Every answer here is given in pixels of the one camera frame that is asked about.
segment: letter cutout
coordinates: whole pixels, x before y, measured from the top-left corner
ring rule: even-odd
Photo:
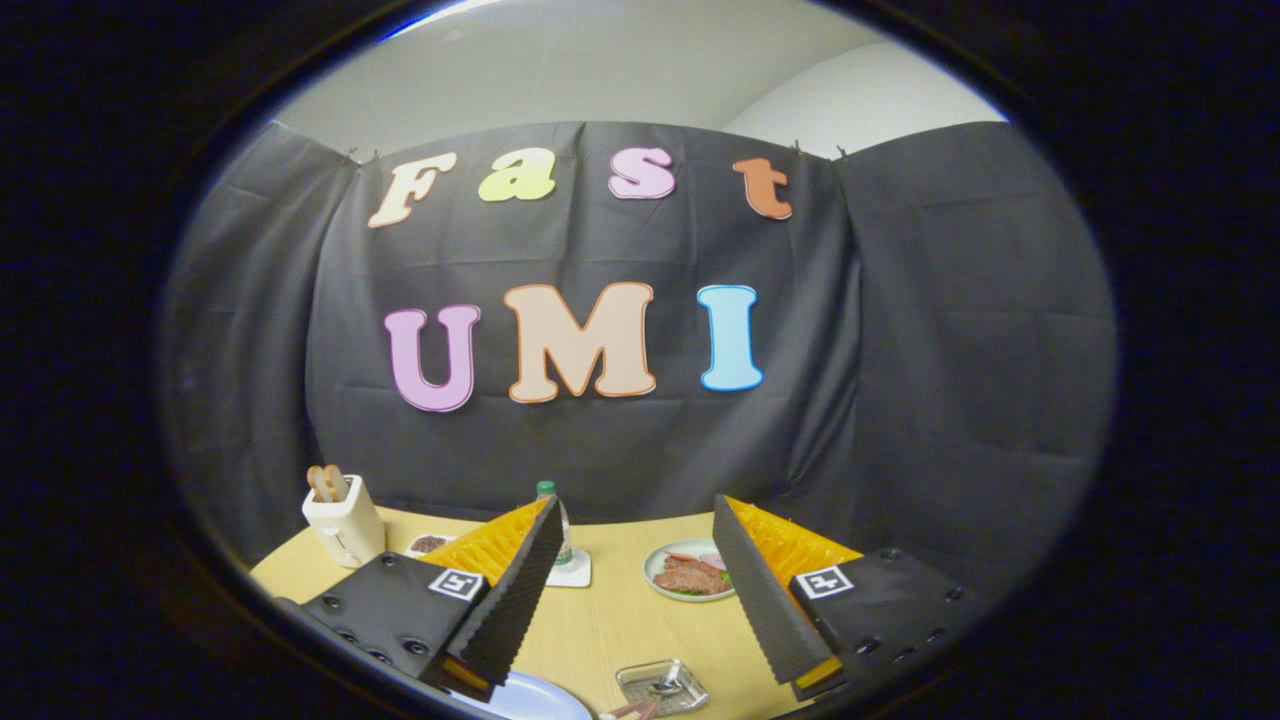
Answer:
[[[667,172],[671,155],[662,147],[627,147],[609,160],[614,176],[609,190],[622,200],[654,200],[676,190],[676,176]]]
[[[739,160],[733,163],[733,169],[742,173],[746,183],[746,201],[751,209],[774,220],[785,220],[791,217],[791,204],[778,200],[777,187],[787,184],[787,176],[773,169],[764,158],[751,160]]]
[[[645,395],[658,387],[644,347],[644,313],[653,288],[644,283],[612,283],[600,292],[585,327],[579,327],[559,291],[526,284],[507,291],[503,302],[516,313],[520,333],[520,379],[508,395],[516,402],[547,402],[559,392],[547,378],[547,360],[575,397],[586,392],[595,360],[604,372],[595,392],[605,397]]]
[[[712,366],[703,387],[718,392],[750,389],[764,382],[751,361],[751,305],[755,290],[745,284],[712,284],[698,291],[698,304],[712,320]]]
[[[383,197],[381,208],[369,218],[369,227],[394,225],[408,218],[411,211],[408,209],[408,196],[412,195],[413,200],[426,197],[426,193],[431,191],[431,184],[435,182],[436,172],[447,173],[457,163],[457,152],[445,152],[444,155],[404,163],[403,165],[392,168],[392,186],[387,190],[387,196]]]
[[[392,375],[406,402],[428,413],[448,413],[471,398],[475,388],[471,325],[479,319],[480,309],[475,305],[449,305],[440,310],[440,324],[449,333],[449,382],[436,386],[422,377],[419,331],[426,327],[426,313],[397,310],[387,315],[383,325],[392,334]]]
[[[493,161],[493,169],[498,172],[480,183],[480,199],[486,202],[502,202],[512,197],[521,200],[545,197],[556,188],[556,181],[552,179],[554,168],[556,154],[545,147],[526,147],[507,152]]]

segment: orange letter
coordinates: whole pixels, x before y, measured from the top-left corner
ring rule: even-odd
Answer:
[[[447,152],[426,160],[396,165],[392,169],[392,187],[387,191],[387,197],[383,197],[383,206],[374,213],[372,218],[369,218],[369,227],[394,225],[408,218],[408,196],[412,195],[413,200],[426,197],[426,193],[431,191],[431,183],[435,182],[435,172],[447,173],[453,169],[457,161],[457,152]]]
[[[658,387],[644,350],[644,311],[653,288],[644,283],[612,283],[579,327],[559,291],[549,284],[525,284],[507,291],[503,302],[516,313],[520,333],[520,380],[511,386],[516,402],[547,402],[559,388],[547,379],[547,359],[573,396],[586,391],[595,360],[604,355],[604,372],[595,392],[605,397],[645,395]]]
[[[791,217],[791,204],[778,200],[776,184],[787,184],[787,176],[773,169],[764,158],[739,160],[733,169],[742,173],[746,182],[746,201],[751,209],[774,220]]]

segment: blue letter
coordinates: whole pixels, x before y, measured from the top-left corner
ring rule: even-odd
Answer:
[[[698,291],[698,304],[712,319],[712,369],[703,373],[707,389],[749,389],[764,380],[751,363],[751,305],[755,291],[745,284],[712,284]]]

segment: black curtain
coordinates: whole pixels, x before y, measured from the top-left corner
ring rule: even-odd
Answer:
[[[500,155],[556,154],[556,188],[485,202]],[[621,200],[609,161],[662,147],[676,190]],[[456,152],[408,219],[369,228],[398,164]],[[783,220],[733,163],[787,176]],[[516,286],[579,323],[643,282],[639,397],[522,405]],[[753,287],[755,388],[709,391],[709,284]],[[447,377],[448,305],[480,307],[475,389],[451,413],[397,392],[384,316],[419,309],[422,373]],[[214,184],[170,283],[166,391],[196,501],[253,562],[302,527],[310,462],[376,502],[485,519],[557,482],[575,521],[707,511],[717,493],[867,547],[899,542],[977,584],[1012,577],[1079,498],[1103,437],[1115,331],[1101,263],[1052,170],[1004,123],[828,161],[639,123],[448,138],[356,167],[271,124]],[[596,366],[593,383],[599,377]]]

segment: pink letter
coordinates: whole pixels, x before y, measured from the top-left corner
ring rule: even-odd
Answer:
[[[449,382],[435,386],[422,377],[419,331],[426,327],[426,313],[397,310],[383,324],[392,333],[392,375],[401,397],[419,410],[448,413],[462,407],[475,388],[471,369],[471,325],[480,319],[475,305],[451,305],[440,310],[440,324],[449,338]]]
[[[620,150],[609,160],[609,168],[616,173],[609,178],[609,190],[623,200],[666,197],[676,190],[676,177],[663,169],[668,165],[671,155],[662,147]]]

